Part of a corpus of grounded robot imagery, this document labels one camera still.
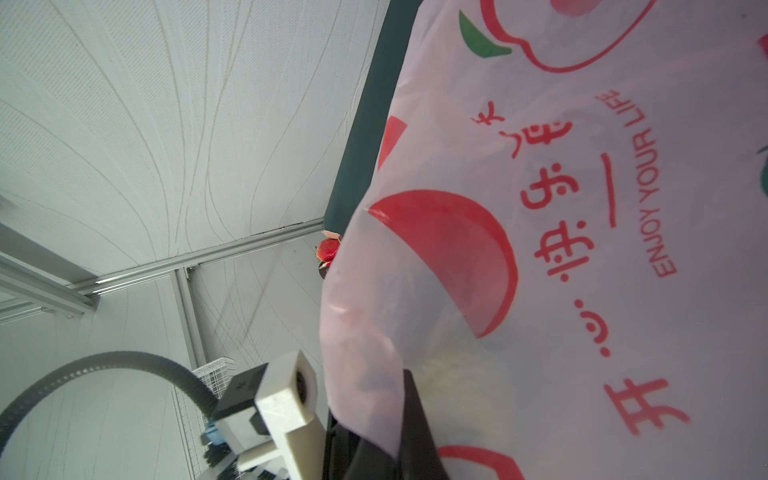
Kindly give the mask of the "pink plastic bag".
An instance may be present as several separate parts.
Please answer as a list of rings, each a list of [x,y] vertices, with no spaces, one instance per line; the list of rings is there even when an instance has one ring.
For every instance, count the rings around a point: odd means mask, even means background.
[[[320,340],[453,479],[765,478],[766,3],[424,2]]]

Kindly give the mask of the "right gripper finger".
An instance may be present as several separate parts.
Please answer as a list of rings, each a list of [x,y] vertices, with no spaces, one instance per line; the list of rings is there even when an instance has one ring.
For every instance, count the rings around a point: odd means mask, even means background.
[[[368,440],[359,440],[344,480],[433,479],[448,480],[440,460],[418,390],[404,370],[404,408],[401,443],[395,457]]]

